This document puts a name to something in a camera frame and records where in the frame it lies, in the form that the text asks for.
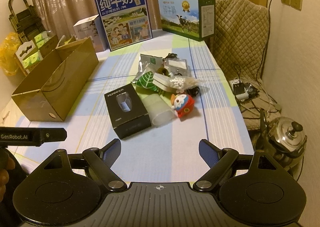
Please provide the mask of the person left hand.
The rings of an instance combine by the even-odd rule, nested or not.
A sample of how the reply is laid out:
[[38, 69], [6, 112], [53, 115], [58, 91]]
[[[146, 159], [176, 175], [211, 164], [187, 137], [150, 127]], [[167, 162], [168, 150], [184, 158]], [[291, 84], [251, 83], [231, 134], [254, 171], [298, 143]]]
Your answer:
[[3, 164], [1, 167], [1, 203], [3, 202], [4, 198], [8, 195], [7, 193], [12, 191], [12, 182], [10, 180], [10, 171], [14, 170], [16, 167], [16, 163], [12, 156], [8, 152], [7, 149], [1, 148], [1, 160], [6, 159], [6, 164]]

